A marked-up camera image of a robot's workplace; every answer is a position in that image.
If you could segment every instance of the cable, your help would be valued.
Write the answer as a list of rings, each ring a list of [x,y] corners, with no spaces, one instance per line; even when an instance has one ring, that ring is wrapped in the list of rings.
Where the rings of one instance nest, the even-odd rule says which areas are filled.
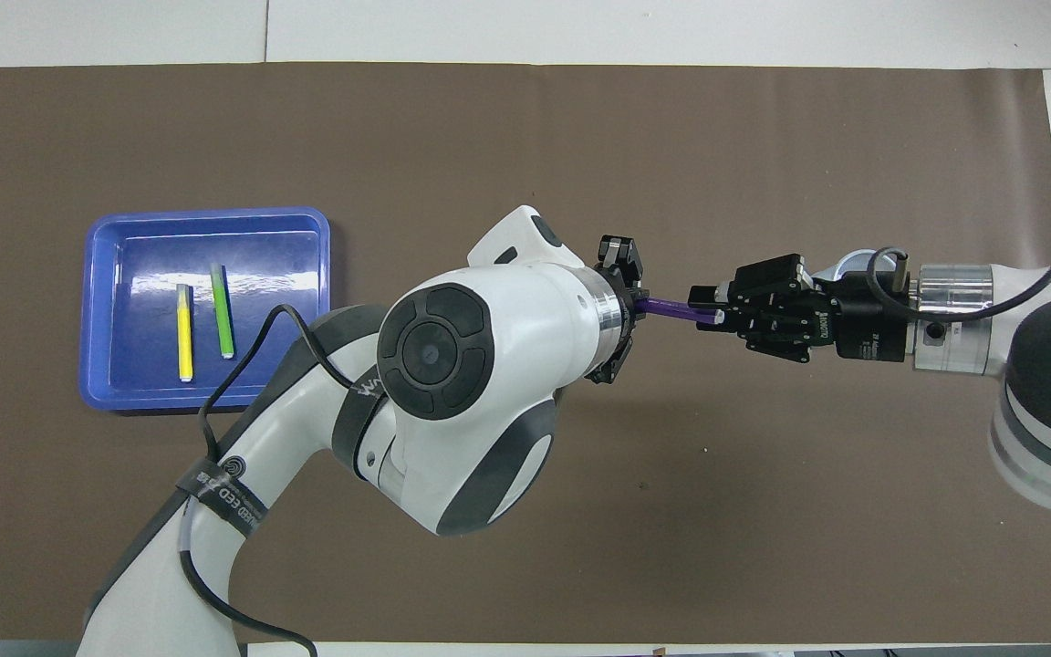
[[[229,387],[233,385],[234,379],[242,374],[242,370],[245,370],[246,366],[249,366],[250,362],[253,361],[254,355],[257,355],[259,349],[262,349],[263,342],[266,341],[267,334],[270,333],[271,326],[274,325],[275,317],[284,312],[291,316],[291,320],[294,321],[295,326],[300,329],[301,336],[303,336],[303,342],[305,342],[308,349],[310,349],[310,355],[313,355],[318,365],[327,371],[327,374],[330,374],[330,377],[334,378],[339,386],[345,388],[350,388],[353,384],[350,378],[347,378],[346,375],[344,375],[343,372],[329,361],[327,354],[324,350],[322,350],[322,345],[318,344],[317,340],[315,340],[314,334],[310,333],[310,328],[308,328],[306,322],[303,321],[303,315],[300,315],[300,312],[294,310],[292,305],[276,305],[276,307],[271,308],[270,312],[267,313],[266,320],[262,323],[262,328],[259,329],[259,336],[254,337],[253,344],[250,345],[250,349],[242,355],[238,365],[233,367],[233,370],[230,370],[228,377],[225,377],[225,381],[218,386],[218,388],[213,391],[213,394],[209,395],[209,398],[205,399],[204,404],[201,404],[201,408],[197,411],[197,420],[199,420],[199,424],[201,425],[202,435],[205,436],[205,452],[207,453],[209,460],[212,460],[213,463],[218,463],[221,459],[222,453],[221,449],[218,448],[218,438],[213,436],[213,429],[209,426],[209,411],[212,411],[213,405],[218,403],[218,399],[225,394],[225,391],[229,390]]]
[[[1048,284],[1051,283],[1051,267],[1049,267],[1048,270],[1040,275],[1037,282],[1031,284],[1031,286],[1029,286],[1027,290],[1021,292],[1021,294],[1016,294],[1012,299],[992,305],[991,307],[984,308],[984,310],[972,312],[919,311],[892,299],[891,295],[883,291],[883,287],[879,283],[879,273],[875,270],[877,262],[879,262],[880,258],[888,256],[891,253],[897,254],[900,259],[908,258],[906,256],[906,251],[898,248],[898,246],[887,246],[887,248],[874,251],[870,256],[870,262],[867,263],[867,287],[870,287],[870,293],[875,300],[879,301],[879,303],[883,305],[883,310],[885,312],[905,317],[905,320],[908,321],[922,320],[923,322],[952,323],[988,320],[989,316],[995,316],[1002,312],[1009,311],[1011,308],[1016,308],[1018,305],[1033,299],[1033,296],[1044,291],[1044,288],[1048,287]]]
[[[181,519],[181,534],[179,537],[179,551],[178,556],[181,560],[181,571],[184,573],[184,578],[188,579],[189,586],[192,587],[192,591],[204,599],[205,602],[221,612],[222,616],[226,616],[227,619],[233,620],[233,622],[240,623],[250,628],[251,631],[259,631],[260,633],[268,633],[268,635],[276,636],[279,639],[292,640],[294,643],[302,645],[306,649],[306,652],[310,654],[310,657],[318,657],[318,649],[315,648],[314,642],[308,637],[305,637],[296,632],[288,631],[284,628],[279,628],[276,625],[271,625],[270,623],[263,622],[263,620],[254,619],[251,616],[247,616],[238,609],[230,607],[226,603],[224,599],[218,598],[218,594],[210,590],[209,586],[205,584],[204,579],[201,578],[201,573],[198,573],[198,568],[192,562],[192,552],[189,548],[190,542],[190,532],[192,529],[192,505],[197,502],[197,499],[189,498],[186,504],[184,504],[184,515]]]

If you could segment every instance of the spiral logo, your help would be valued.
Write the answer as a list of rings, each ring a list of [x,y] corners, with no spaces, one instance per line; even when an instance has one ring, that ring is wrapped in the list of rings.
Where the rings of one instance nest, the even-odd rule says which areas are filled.
[[[222,463],[222,470],[225,470],[230,477],[241,477],[246,473],[246,461],[241,456],[226,458],[225,463]]]

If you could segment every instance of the circular button pad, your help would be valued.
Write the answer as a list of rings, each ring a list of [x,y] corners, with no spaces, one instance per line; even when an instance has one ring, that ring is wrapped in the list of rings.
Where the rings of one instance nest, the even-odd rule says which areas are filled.
[[[377,352],[393,403],[425,419],[458,415],[493,373],[489,306],[456,283],[414,291],[385,317]]]

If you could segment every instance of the center button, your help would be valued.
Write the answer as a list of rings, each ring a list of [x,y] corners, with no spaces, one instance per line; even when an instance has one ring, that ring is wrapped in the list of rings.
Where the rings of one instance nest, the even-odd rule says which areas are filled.
[[[401,352],[409,377],[423,386],[444,382],[456,365],[456,342],[449,329],[435,322],[414,326]]]

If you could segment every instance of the blue tray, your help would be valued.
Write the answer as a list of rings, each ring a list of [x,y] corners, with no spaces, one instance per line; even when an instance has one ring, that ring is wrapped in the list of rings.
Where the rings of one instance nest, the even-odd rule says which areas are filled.
[[[226,270],[233,361],[218,348],[210,263]],[[191,384],[178,377],[178,283],[192,286]],[[197,409],[281,303],[308,322],[330,310],[330,225],[314,208],[104,217],[84,249],[80,394],[104,411]],[[280,316],[218,407],[249,405],[295,337],[297,329]]]

